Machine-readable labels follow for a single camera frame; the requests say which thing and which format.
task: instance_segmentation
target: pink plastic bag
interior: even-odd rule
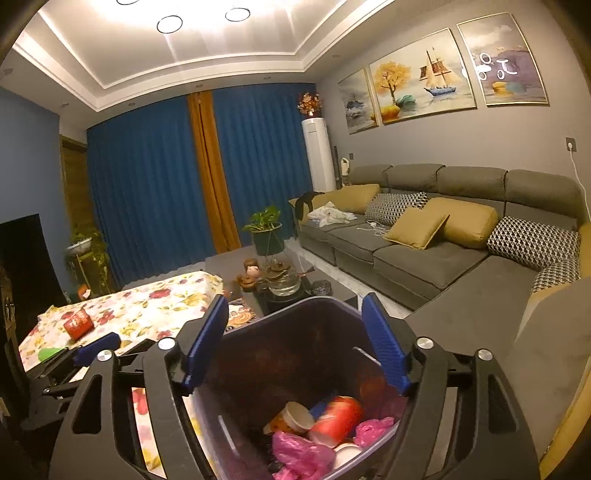
[[[394,426],[394,419],[386,417],[382,420],[372,419],[361,422],[355,429],[355,445],[361,448],[371,447],[380,438],[386,435],[386,432]]]
[[[275,480],[319,480],[335,464],[332,448],[291,433],[275,432],[272,445],[275,458],[285,465],[273,474]]]

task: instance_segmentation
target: black and white patterned pillow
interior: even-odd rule
[[[393,225],[408,207],[423,208],[428,198],[425,192],[378,193],[365,209],[365,219],[383,225]]]
[[[535,270],[578,257],[579,244],[578,232],[514,217],[503,217],[486,242],[492,254]]]
[[[545,290],[561,283],[574,283],[581,279],[579,271],[579,259],[567,258],[562,262],[550,265],[543,269],[534,280],[534,286],[531,287],[531,294],[537,291]]]

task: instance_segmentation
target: power cord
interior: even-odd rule
[[[585,197],[585,208],[587,209],[587,218],[591,219],[591,213],[589,213],[589,204],[587,203],[587,190],[585,189],[584,185],[581,183],[581,179],[579,178],[579,172],[577,171],[577,164],[574,162],[574,158],[573,158],[573,144],[569,142],[567,144],[567,148],[569,149],[570,161],[573,163],[574,176],[577,177],[577,181],[579,182],[579,185],[581,185],[581,188],[583,189],[583,194]]]

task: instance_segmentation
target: white cable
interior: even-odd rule
[[[587,203],[587,190],[585,189],[585,187],[581,183],[581,179],[579,178],[579,172],[577,171],[577,165],[574,162],[574,158],[573,158],[573,149],[572,149],[572,147],[569,148],[569,153],[570,153],[570,161],[573,163],[574,176],[577,177],[577,181],[579,182],[579,185],[581,185],[581,188],[583,189],[583,194],[584,194],[584,197],[585,197],[585,208],[587,209],[587,218],[588,219],[591,219],[591,213],[589,213],[589,204]]]

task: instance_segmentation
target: paper cup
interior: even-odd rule
[[[295,401],[289,401],[285,404],[273,420],[263,428],[265,435],[271,435],[275,432],[286,432],[302,434],[314,426],[314,417],[308,409]]]
[[[361,452],[363,452],[363,449],[354,443],[341,443],[338,447],[335,447],[336,460],[333,470],[353,460]]]

